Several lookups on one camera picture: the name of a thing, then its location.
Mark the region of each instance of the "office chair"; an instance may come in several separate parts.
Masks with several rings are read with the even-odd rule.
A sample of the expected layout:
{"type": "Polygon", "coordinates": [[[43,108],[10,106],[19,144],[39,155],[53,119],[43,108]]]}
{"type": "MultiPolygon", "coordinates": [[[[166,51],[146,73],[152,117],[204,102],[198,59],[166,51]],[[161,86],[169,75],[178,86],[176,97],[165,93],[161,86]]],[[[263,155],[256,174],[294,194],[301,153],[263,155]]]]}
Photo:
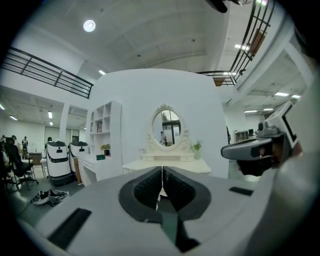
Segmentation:
{"type": "Polygon", "coordinates": [[[21,161],[19,150],[14,145],[14,143],[15,142],[12,138],[7,138],[6,144],[5,144],[5,150],[9,156],[11,168],[14,173],[16,188],[17,190],[19,190],[18,186],[25,182],[27,189],[30,190],[28,186],[28,182],[36,182],[37,184],[39,184],[39,182],[36,179],[26,177],[26,174],[28,171],[32,173],[31,168],[34,166],[34,164],[30,163],[30,161],[29,163],[21,161]]]}
{"type": "Polygon", "coordinates": [[[8,184],[17,184],[16,182],[13,181],[11,176],[8,176],[8,173],[11,172],[11,166],[5,166],[5,162],[4,159],[2,157],[3,154],[3,149],[1,148],[0,151],[1,155],[0,155],[0,175],[1,175],[1,179],[3,184],[5,185],[5,190],[8,192],[8,184]]]}

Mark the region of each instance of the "ceiling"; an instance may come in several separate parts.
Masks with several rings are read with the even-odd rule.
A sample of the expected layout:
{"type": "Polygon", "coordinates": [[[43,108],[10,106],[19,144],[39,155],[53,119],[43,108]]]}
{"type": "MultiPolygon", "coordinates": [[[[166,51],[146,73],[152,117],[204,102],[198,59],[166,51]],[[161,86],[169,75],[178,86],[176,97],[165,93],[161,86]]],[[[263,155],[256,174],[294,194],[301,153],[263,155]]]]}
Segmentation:
{"type": "MultiPolygon", "coordinates": [[[[14,116],[18,121],[30,122],[54,127],[60,127],[64,104],[48,98],[0,86],[0,103],[5,108],[4,113],[14,116]]],[[[70,106],[67,128],[83,129],[86,126],[87,110],[70,106]]]]}
{"type": "Polygon", "coordinates": [[[237,4],[230,5],[229,23],[217,70],[230,70],[234,60],[236,59],[239,49],[235,48],[235,45],[242,44],[242,40],[248,26],[252,5],[253,2],[244,6],[237,4]]]}
{"type": "Polygon", "coordinates": [[[252,5],[227,4],[225,21],[227,14],[205,0],[47,0],[29,22],[73,45],[106,73],[141,68],[201,72],[208,70],[208,47],[217,48],[208,45],[209,37],[224,42],[220,66],[228,69],[238,52],[234,46],[243,39],[252,5]],[[215,22],[208,23],[208,15],[216,16],[215,22]],[[83,29],[89,19],[96,23],[90,33],[83,29]],[[223,22],[228,23],[226,38],[223,22]],[[107,67],[108,60],[117,63],[116,70],[107,67]]]}
{"type": "Polygon", "coordinates": [[[245,110],[276,108],[283,103],[296,99],[292,95],[302,95],[307,84],[290,56],[283,51],[264,74],[256,81],[252,90],[241,99],[245,110]],[[275,96],[275,93],[289,96],[275,96]]]}

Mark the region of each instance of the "white vanity table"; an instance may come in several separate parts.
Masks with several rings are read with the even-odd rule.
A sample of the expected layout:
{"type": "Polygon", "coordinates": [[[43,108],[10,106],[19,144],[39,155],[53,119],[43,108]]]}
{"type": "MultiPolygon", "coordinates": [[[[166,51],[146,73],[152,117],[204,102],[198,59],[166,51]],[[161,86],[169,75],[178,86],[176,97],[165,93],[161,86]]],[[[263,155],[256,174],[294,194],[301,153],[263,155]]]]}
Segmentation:
{"type": "Polygon", "coordinates": [[[193,153],[189,142],[189,133],[181,116],[179,116],[181,127],[180,135],[175,144],[171,146],[164,146],[157,141],[154,134],[154,123],[159,114],[163,115],[163,111],[176,113],[172,107],[165,104],[161,105],[154,112],[147,133],[146,153],[142,154],[142,159],[137,159],[130,163],[124,164],[122,166],[123,172],[129,173],[157,166],[168,166],[176,167],[193,173],[209,174],[211,169],[205,160],[202,158],[195,159],[195,154],[193,153]]]}
{"type": "Polygon", "coordinates": [[[168,166],[168,167],[177,167],[179,169],[183,169],[186,171],[190,171],[198,174],[209,174],[211,173],[210,167],[206,164],[203,159],[195,159],[189,162],[181,162],[181,161],[144,161],[142,159],[138,159],[136,161],[130,162],[122,166],[123,172],[130,173],[133,171],[138,171],[146,168],[157,167],[157,166],[168,166]]]}

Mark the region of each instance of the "black metal railing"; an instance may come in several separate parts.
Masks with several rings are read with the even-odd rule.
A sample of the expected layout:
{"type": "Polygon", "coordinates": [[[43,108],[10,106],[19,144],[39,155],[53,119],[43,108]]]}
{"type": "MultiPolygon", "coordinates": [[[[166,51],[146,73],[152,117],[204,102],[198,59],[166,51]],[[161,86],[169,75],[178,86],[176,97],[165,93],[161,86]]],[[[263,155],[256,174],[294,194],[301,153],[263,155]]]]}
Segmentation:
{"type": "Polygon", "coordinates": [[[1,68],[61,88],[87,99],[93,86],[92,83],[75,74],[14,47],[9,48],[1,68]]]}
{"type": "Polygon", "coordinates": [[[234,75],[228,70],[215,70],[215,71],[204,71],[197,72],[200,75],[206,75],[207,77],[212,77],[215,86],[234,86],[236,80],[234,75]]]}
{"type": "Polygon", "coordinates": [[[263,43],[267,30],[270,27],[276,1],[253,1],[252,10],[248,26],[234,62],[230,68],[231,73],[235,74],[235,82],[246,71],[246,68],[255,57],[261,44],[263,43]]]}

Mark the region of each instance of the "white wall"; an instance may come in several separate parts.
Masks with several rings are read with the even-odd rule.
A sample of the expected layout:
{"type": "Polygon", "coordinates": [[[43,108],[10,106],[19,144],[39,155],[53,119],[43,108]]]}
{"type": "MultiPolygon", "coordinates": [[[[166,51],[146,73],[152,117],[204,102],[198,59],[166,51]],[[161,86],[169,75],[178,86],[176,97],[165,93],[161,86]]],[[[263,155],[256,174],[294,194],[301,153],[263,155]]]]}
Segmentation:
{"type": "Polygon", "coordinates": [[[224,108],[224,118],[226,126],[229,129],[231,136],[231,142],[234,143],[235,140],[235,131],[244,131],[247,130],[247,121],[244,114],[244,108],[241,102],[237,102],[232,106],[224,108]]]}
{"type": "Polygon", "coordinates": [[[21,30],[12,46],[35,55],[73,74],[78,74],[85,59],[57,42],[48,32],[28,25],[21,30]]]}
{"type": "Polygon", "coordinates": [[[29,152],[31,152],[32,148],[37,152],[41,152],[41,150],[45,149],[45,126],[43,124],[14,121],[6,117],[4,119],[3,128],[1,129],[1,136],[2,135],[5,135],[6,137],[15,135],[19,143],[21,143],[26,136],[29,144],[29,152]]]}
{"type": "MultiPolygon", "coordinates": [[[[21,143],[26,136],[29,144],[29,152],[31,152],[32,148],[37,152],[44,150],[48,137],[52,137],[53,140],[59,139],[59,130],[58,127],[50,127],[43,124],[14,121],[0,112],[0,136],[5,135],[6,137],[11,137],[15,135],[19,143],[21,143]]],[[[86,141],[85,130],[80,130],[79,137],[80,141],[86,141]]],[[[71,140],[71,129],[68,128],[66,129],[65,143],[68,145],[71,140]]]]}
{"type": "Polygon", "coordinates": [[[253,129],[253,132],[258,130],[258,125],[264,120],[264,117],[261,114],[246,114],[246,129],[253,129]]]}
{"type": "Polygon", "coordinates": [[[228,176],[229,162],[220,153],[221,147],[228,144],[226,123],[211,77],[151,68],[109,73],[94,84],[88,114],[111,100],[122,104],[123,164],[138,159],[141,155],[139,149],[147,148],[150,119],[160,105],[167,104],[184,119],[189,138],[203,141],[202,157],[212,169],[211,175],[228,176]]]}
{"type": "Polygon", "coordinates": [[[235,142],[235,131],[258,130],[258,125],[264,120],[261,114],[244,114],[241,102],[224,108],[224,118],[231,136],[231,143],[235,142]]]}

